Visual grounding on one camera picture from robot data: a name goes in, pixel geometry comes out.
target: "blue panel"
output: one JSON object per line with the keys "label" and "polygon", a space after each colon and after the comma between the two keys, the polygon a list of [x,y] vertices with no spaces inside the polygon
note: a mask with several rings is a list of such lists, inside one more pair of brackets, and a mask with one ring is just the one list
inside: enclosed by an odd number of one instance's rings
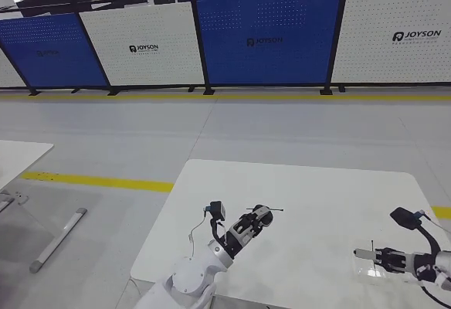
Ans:
{"label": "blue panel", "polygon": [[74,14],[0,20],[0,40],[33,87],[106,86]]}
{"label": "blue panel", "polygon": [[201,0],[210,83],[323,83],[339,0]]}

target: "logo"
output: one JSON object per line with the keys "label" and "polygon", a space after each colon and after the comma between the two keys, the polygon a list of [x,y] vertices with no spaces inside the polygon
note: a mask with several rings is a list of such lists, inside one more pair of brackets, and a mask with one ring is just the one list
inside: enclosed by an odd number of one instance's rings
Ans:
{"label": "logo", "polygon": [[59,50],[37,50],[37,56],[46,57],[46,56],[57,56],[59,55]]}
{"label": "logo", "polygon": [[281,43],[283,41],[283,38],[248,38],[246,40],[246,46],[248,47],[254,47],[255,45],[264,45],[264,44],[275,44],[275,43]]}
{"label": "logo", "polygon": [[130,45],[130,51],[132,53],[147,53],[147,52],[158,52],[157,44],[147,44],[147,45]]}
{"label": "logo", "polygon": [[442,30],[409,31],[407,34],[399,31],[394,33],[392,41],[395,42],[393,44],[402,44],[399,43],[401,41],[404,41],[403,43],[435,42],[441,34]]}
{"label": "logo", "polygon": [[396,32],[394,33],[394,38],[392,39],[392,41],[399,41],[401,42],[402,39],[404,38],[404,33],[403,32]]}

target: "white table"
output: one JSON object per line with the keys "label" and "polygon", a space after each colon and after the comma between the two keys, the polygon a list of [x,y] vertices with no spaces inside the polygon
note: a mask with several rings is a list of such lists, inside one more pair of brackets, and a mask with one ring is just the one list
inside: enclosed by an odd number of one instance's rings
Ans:
{"label": "white table", "polygon": [[[53,144],[23,141],[0,141],[0,212],[14,200],[14,198],[8,194],[7,191],[5,191],[6,186],[14,179],[18,178],[26,169],[35,164],[50,150],[52,150],[53,147]],[[36,273],[39,271],[45,261],[63,241],[85,212],[86,209],[78,209],[66,226],[54,235],[54,240],[43,250],[39,258],[30,266],[31,272]],[[45,218],[40,219],[33,213],[31,215],[39,221],[48,220]],[[39,223],[42,226],[53,225],[50,222]]]}
{"label": "white table", "polygon": [[[390,246],[407,253],[429,252],[426,239],[395,223],[389,213],[401,206],[424,209],[436,220],[409,174],[336,168],[188,161],[131,268],[136,280],[155,282],[174,262],[191,255],[188,234],[211,201],[225,205],[229,228],[256,204],[285,209],[241,251],[227,273],[216,277],[216,294],[278,307],[440,308],[410,275],[393,275],[353,256],[355,248]],[[445,233],[423,226],[443,250]],[[208,220],[194,232],[195,254],[212,239]],[[429,288],[445,301],[451,293]]]}

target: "white robotic arm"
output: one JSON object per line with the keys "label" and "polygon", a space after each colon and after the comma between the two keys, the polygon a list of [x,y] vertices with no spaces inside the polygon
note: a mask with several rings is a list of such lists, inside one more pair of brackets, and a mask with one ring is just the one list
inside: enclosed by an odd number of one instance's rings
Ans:
{"label": "white robotic arm", "polygon": [[221,226],[220,221],[225,220],[223,204],[211,202],[205,211],[212,215],[210,224],[214,239],[210,241],[209,249],[200,256],[183,258],[169,276],[154,284],[134,309],[204,308],[215,293],[215,275],[226,272],[236,254],[273,221],[270,209],[257,205],[219,237],[217,225]]}
{"label": "white robotic arm", "polygon": [[[419,281],[432,282],[444,290],[451,291],[451,252],[440,249],[436,240],[421,226],[422,222],[419,218],[424,216],[430,221],[431,219],[422,210],[412,213],[401,207],[390,216],[406,229],[417,229],[428,240],[432,252],[407,254],[392,248],[375,251],[356,249],[355,256],[373,260],[376,265],[382,266],[390,273],[410,273]],[[423,285],[421,288],[434,301],[451,309],[451,306],[431,295]]]}

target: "gray floor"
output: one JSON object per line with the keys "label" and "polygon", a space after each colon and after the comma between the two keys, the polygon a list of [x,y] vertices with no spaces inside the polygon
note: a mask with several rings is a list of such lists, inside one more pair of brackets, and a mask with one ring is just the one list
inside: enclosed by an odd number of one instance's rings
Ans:
{"label": "gray floor", "polygon": [[[163,182],[175,181],[189,158],[406,171],[431,205],[451,206],[451,101],[8,100],[0,101],[0,139],[54,143],[35,171]],[[26,207],[59,224],[78,207],[89,213],[35,275],[28,265],[49,234],[18,207],[0,215],[0,308],[135,303],[130,268],[166,194],[26,180],[11,190],[28,194]],[[451,229],[451,221],[442,224]],[[263,306],[217,301],[221,307]]]}

